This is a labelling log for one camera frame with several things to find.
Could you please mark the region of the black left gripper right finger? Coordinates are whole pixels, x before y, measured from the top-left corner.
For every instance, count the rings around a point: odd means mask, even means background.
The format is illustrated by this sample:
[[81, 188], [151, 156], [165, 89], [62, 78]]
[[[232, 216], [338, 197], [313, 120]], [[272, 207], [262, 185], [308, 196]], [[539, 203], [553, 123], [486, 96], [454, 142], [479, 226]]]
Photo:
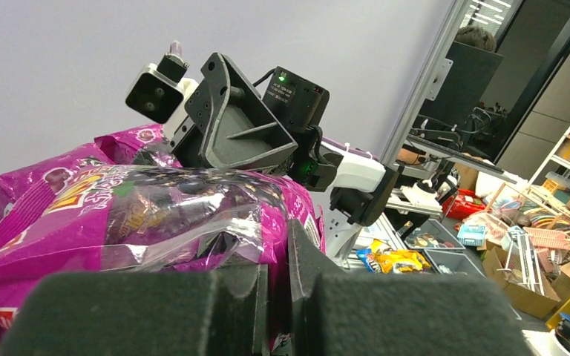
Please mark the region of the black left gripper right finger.
[[347, 273], [288, 224], [294, 355], [529, 355], [482, 277]]

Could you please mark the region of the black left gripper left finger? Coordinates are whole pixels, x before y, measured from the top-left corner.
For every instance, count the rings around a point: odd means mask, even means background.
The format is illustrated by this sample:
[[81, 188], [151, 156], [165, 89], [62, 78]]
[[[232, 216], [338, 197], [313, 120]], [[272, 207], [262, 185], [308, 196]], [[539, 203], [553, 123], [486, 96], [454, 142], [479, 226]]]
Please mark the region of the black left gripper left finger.
[[267, 268], [54, 274], [0, 355], [267, 355]]

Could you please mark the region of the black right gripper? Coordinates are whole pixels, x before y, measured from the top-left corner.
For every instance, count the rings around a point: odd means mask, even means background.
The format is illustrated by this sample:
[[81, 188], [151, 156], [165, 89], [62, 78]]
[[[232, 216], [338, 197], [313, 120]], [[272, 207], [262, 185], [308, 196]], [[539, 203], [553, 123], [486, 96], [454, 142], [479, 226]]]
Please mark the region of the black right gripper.
[[321, 117], [330, 93], [320, 85], [274, 67], [260, 95], [237, 65], [213, 53], [203, 79], [179, 105], [183, 119], [168, 150], [186, 168], [311, 177], [329, 162], [321, 154]]

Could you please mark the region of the purple grape candy bag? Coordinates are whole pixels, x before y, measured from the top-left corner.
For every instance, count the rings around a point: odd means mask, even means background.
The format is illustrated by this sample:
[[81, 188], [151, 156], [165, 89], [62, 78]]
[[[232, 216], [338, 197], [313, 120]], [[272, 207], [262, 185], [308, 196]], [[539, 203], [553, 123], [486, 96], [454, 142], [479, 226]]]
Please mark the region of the purple grape candy bag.
[[179, 168], [168, 152], [169, 140], [161, 124], [142, 125], [98, 136], [58, 156], [0, 174], [0, 220], [34, 183], [44, 180], [61, 191], [73, 175], [92, 165], [154, 165]]
[[58, 271], [130, 269], [163, 259], [169, 271], [214, 268], [235, 244], [218, 233], [191, 242], [179, 236], [221, 220], [253, 224], [239, 253], [284, 278], [286, 221], [301, 221], [324, 248], [321, 217], [309, 194], [289, 179], [250, 172], [144, 165], [87, 167], [67, 182], [38, 179], [0, 217], [0, 337], [41, 277]]

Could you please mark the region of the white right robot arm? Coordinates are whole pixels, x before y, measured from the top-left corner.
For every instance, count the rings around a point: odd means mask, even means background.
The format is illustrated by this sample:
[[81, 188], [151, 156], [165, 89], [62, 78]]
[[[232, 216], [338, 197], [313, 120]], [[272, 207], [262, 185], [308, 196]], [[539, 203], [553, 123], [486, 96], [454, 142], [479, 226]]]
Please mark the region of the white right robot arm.
[[169, 86], [154, 92], [164, 122], [180, 117], [170, 143], [181, 165], [284, 176], [328, 192], [325, 251], [345, 258], [383, 213], [399, 172], [329, 141], [320, 126], [329, 91], [285, 67], [263, 77], [263, 93], [222, 53], [206, 60], [200, 81], [186, 78], [188, 68], [179, 53], [166, 53], [157, 70]]

